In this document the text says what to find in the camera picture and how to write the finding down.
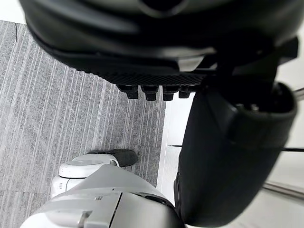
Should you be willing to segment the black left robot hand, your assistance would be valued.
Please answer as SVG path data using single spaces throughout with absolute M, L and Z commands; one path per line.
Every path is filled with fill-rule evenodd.
M 158 198 L 115 205 L 112 226 L 218 228 L 257 195 L 288 140 L 293 92 L 277 68 L 298 55 L 301 0 L 22 0 L 52 57 L 128 98 L 194 99 L 174 182 Z

